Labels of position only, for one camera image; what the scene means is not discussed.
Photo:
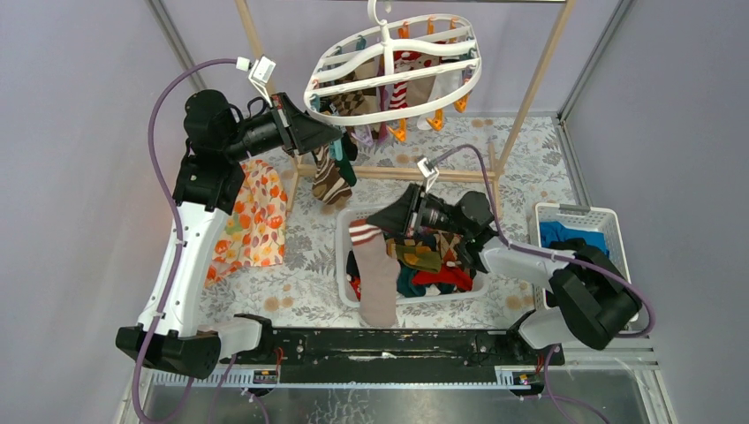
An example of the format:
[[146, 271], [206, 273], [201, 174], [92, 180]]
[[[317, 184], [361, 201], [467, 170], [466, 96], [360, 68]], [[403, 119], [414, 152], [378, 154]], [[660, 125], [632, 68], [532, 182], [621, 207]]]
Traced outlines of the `white oval sock hanger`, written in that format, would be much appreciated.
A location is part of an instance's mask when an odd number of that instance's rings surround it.
[[[473, 34], [467, 37], [461, 36], [459, 39], [461, 41], [469, 39], [471, 41], [477, 42], [478, 44], [478, 40], [476, 38], [476, 34], [474, 30], [473, 30]], [[455, 64], [464, 59], [472, 59], [476, 56], [480, 56], [480, 48], [477, 51], [468, 51], [465, 53], [454, 53], [452, 55], [443, 55], [442, 53], [437, 53], [433, 55], [433, 54], [428, 54], [428, 53], [427, 54], [421, 53], [419, 51], [398, 51], [395, 54], [395, 73], [397, 75], [402, 75], [403, 73], [409, 72], [409, 71], [422, 70], [425, 68], [436, 67], [438, 65]], [[354, 81], [360, 81], [360, 80], [370, 80], [376, 77], [381, 77], [384, 74], [383, 69], [381, 69], [379, 65], [380, 61], [382, 60], [382, 57], [376, 56], [364, 62], [363, 64], [360, 64], [358, 67], [355, 68], [353, 72], [347, 73], [344, 76], [333, 79], [332, 81], [328, 81], [324, 73], [327, 71], [331, 71], [335, 68], [342, 69], [343, 64], [341, 63], [320, 64], [319, 60], [317, 62], [317, 65], [314, 68], [314, 71], [310, 79], [313, 76], [315, 76], [319, 81], [320, 88], [331, 88], [331, 87], [339, 88], [342, 85], [347, 84], [347, 83], [352, 83]], [[438, 77], [430, 76], [430, 77], [435, 78], [435, 80], [445, 79], [447, 77], [456, 77], [458, 79], [458, 82], [448, 87], [445, 92], [438, 94], [436, 98], [430, 99], [427, 102], [433, 101], [434, 99], [437, 99], [437, 98], [442, 98], [446, 94], [449, 94], [453, 92], [454, 90], [458, 89], [459, 87], [463, 86], [465, 84], [465, 81], [468, 78], [470, 78], [471, 74], [472, 74], [472, 70], [467, 69], [467, 68], [462, 68], [462, 69], [456, 69], [452, 72], [446, 72], [444, 75], [440, 75]], [[404, 83], [411, 82], [414, 80], [422, 80], [422, 79], [407, 80]], [[396, 84], [388, 84], [383, 87], [386, 87], [386, 86], [393, 87], [395, 85]], [[352, 90], [351, 92], [343, 93], [340, 95], [349, 95], [349, 94], [353, 94], [355, 92], [363, 91], [363, 90], [370, 89], [370, 88], [365, 88], [362, 90]], [[322, 114], [322, 112], [319, 111], [319, 107], [316, 105], [318, 101], [326, 97], [331, 97], [331, 96], [338, 96], [338, 95], [321, 95], [321, 94], [311, 95], [311, 94], [307, 94], [306, 92], [304, 92], [303, 102], [304, 102], [305, 107], [310, 111], [310, 114], [313, 117], [321, 121], [335, 125], [332, 123], [331, 119], [333, 117], [340, 117], [340, 116], [326, 116]], [[454, 108], [453, 105], [449, 104], [445, 107], [445, 109], [449, 107]], [[370, 115], [374, 113], [377, 113], [377, 112], [361, 114], [361, 115]], [[369, 124], [376, 124], [376, 123], [373, 121], [370, 121], [368, 123], [359, 124], [359, 125], [369, 125]]]

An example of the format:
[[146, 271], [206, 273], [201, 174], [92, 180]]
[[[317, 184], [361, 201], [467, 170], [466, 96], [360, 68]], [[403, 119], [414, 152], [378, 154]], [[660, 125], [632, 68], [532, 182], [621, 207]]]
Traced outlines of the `beige sock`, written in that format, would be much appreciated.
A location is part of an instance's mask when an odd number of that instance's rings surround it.
[[387, 254], [380, 228], [359, 219], [348, 231], [359, 270], [360, 316], [368, 326], [391, 328], [397, 323], [398, 261]]

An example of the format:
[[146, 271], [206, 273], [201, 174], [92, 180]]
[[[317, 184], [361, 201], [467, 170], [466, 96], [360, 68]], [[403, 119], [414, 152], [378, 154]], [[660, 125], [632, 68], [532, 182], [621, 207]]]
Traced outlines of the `dark green sock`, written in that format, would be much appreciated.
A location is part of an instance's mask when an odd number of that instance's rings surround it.
[[342, 160], [336, 160], [336, 166], [338, 168], [339, 175], [344, 181], [350, 186], [354, 187], [357, 184], [357, 177], [352, 167], [352, 162], [357, 159], [359, 149], [358, 146], [351, 140], [348, 134], [345, 134], [341, 139], [341, 146], [344, 152]]

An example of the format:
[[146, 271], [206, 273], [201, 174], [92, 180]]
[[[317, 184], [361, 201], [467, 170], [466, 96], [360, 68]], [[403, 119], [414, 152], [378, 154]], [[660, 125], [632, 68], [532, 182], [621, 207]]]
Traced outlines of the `brown striped sock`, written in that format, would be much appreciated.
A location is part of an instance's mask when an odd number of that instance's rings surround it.
[[312, 155], [315, 162], [312, 194], [315, 199], [325, 205], [347, 201], [352, 196], [352, 188], [330, 157], [329, 146], [317, 148]]

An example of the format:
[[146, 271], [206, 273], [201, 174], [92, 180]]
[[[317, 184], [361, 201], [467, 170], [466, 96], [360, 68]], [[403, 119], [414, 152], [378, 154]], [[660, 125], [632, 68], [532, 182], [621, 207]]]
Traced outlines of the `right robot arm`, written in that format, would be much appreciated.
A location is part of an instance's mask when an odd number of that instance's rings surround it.
[[643, 302], [609, 257], [595, 246], [558, 251], [501, 240], [486, 194], [469, 191], [454, 205], [410, 184], [404, 194], [367, 218], [389, 233], [412, 238], [425, 231], [457, 234], [458, 258], [484, 274], [520, 279], [551, 292], [556, 306], [525, 314], [509, 328], [506, 350], [527, 364], [542, 348], [579, 341], [601, 351], [620, 337]]

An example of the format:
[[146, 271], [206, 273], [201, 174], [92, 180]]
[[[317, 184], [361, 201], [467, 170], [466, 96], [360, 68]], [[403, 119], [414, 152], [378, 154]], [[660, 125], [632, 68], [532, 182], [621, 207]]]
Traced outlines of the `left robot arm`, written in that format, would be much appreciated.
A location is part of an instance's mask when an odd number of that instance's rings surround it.
[[236, 353], [262, 363], [274, 351], [265, 318], [239, 314], [202, 324], [198, 317], [211, 256], [245, 179], [241, 163], [277, 148], [304, 155], [343, 133], [299, 110], [285, 93], [272, 95], [263, 113], [241, 117], [213, 89], [188, 98], [183, 126], [189, 150], [167, 192], [173, 213], [169, 245], [136, 325], [119, 328], [115, 345], [142, 367], [202, 380]]

